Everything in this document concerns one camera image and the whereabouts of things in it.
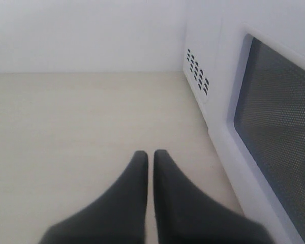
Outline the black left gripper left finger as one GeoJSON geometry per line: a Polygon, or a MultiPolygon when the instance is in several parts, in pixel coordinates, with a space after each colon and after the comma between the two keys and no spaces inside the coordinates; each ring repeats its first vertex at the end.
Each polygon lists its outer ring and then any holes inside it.
{"type": "Polygon", "coordinates": [[[147,188],[148,155],[139,150],[102,196],[51,226],[40,243],[145,243],[147,188]]]}

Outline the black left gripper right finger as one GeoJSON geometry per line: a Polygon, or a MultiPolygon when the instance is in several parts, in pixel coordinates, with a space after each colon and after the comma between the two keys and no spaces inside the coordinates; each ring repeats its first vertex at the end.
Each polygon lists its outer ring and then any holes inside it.
{"type": "Polygon", "coordinates": [[[159,243],[272,243],[262,225],[203,193],[164,149],[154,153],[153,184],[159,243]]]}

